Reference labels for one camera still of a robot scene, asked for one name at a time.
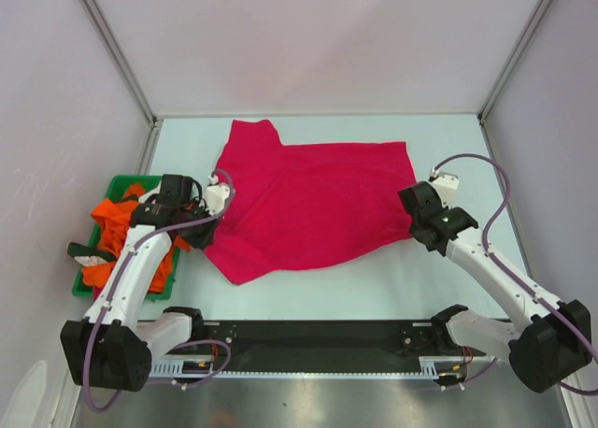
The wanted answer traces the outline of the magenta t shirt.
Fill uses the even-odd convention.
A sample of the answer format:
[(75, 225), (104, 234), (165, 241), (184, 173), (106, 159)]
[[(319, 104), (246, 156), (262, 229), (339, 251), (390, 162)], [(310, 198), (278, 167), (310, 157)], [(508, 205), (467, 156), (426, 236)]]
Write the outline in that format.
[(410, 237), (404, 141), (285, 145), (269, 120), (233, 121), (217, 161), (235, 188), (210, 262), (234, 285), (342, 264)]

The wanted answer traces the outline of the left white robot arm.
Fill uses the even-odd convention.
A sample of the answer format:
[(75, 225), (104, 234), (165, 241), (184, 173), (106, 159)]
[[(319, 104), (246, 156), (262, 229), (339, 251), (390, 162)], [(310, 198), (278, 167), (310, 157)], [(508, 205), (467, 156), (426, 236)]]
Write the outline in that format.
[(150, 284), (177, 239), (204, 250), (214, 238), (234, 188), (216, 170), (201, 187), (191, 177), (164, 175), (154, 190), (136, 198), (124, 246), (92, 306), (60, 333), (73, 381), (90, 388), (137, 392), (153, 364), (177, 346), (194, 353), (206, 343), (200, 310), (169, 307), (139, 327)]

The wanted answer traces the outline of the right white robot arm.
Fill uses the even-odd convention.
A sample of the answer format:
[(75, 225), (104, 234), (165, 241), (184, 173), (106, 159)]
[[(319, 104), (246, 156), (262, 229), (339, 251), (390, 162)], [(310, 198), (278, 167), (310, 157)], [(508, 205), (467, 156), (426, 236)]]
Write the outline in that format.
[(477, 221), (460, 207), (449, 207), (448, 185), (421, 181), (399, 191), (411, 218), (409, 232), (427, 250), (436, 251), (467, 272), (501, 307), (507, 321), (452, 307), (445, 322), (431, 331), (433, 347), (452, 354), (461, 346), (509, 363), (533, 392), (544, 392), (589, 365), (591, 315), (577, 300), (565, 303), (504, 259), (483, 238)]

